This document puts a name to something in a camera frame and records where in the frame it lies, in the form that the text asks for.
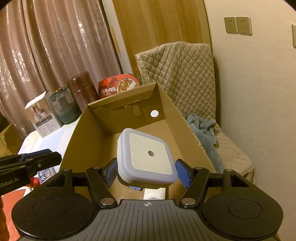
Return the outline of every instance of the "blue cloth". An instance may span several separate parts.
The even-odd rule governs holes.
[[[217,173],[223,173],[223,170],[226,167],[223,164],[216,148],[214,147],[214,144],[217,142],[217,138],[214,133],[216,121],[214,119],[205,120],[199,117],[197,114],[190,114],[186,121],[193,133],[200,140],[202,147],[211,160]]]

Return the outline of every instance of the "brown thermos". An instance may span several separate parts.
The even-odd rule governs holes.
[[[72,77],[67,84],[81,112],[84,111],[89,103],[99,99],[94,83],[91,81],[88,72],[83,72]]]

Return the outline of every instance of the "cardboard box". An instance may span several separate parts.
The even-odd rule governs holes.
[[[152,110],[159,115],[150,116]],[[141,86],[89,104],[66,149],[60,169],[85,172],[94,166],[105,166],[116,157],[117,139],[125,128],[133,128],[163,139],[173,159],[183,159],[191,167],[214,168],[200,141],[191,132],[185,119],[157,83]],[[76,192],[87,195],[86,189]],[[122,185],[117,179],[110,188],[121,199],[143,199],[143,191]],[[185,189],[178,179],[168,188],[167,198],[179,200]]]
[[[22,143],[17,130],[10,124],[0,133],[0,157],[17,154]]]
[[[62,124],[51,109],[51,92],[45,91],[31,100],[25,107],[25,113],[43,138],[61,128]]]

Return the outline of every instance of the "glass jar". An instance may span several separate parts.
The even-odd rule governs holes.
[[[51,96],[52,107],[60,122],[69,124],[79,117],[81,111],[68,87],[57,89]]]

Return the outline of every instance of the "white square light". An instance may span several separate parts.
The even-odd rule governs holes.
[[[118,138],[117,162],[119,176],[132,186],[166,187],[178,178],[168,145],[131,128],[124,129]]]

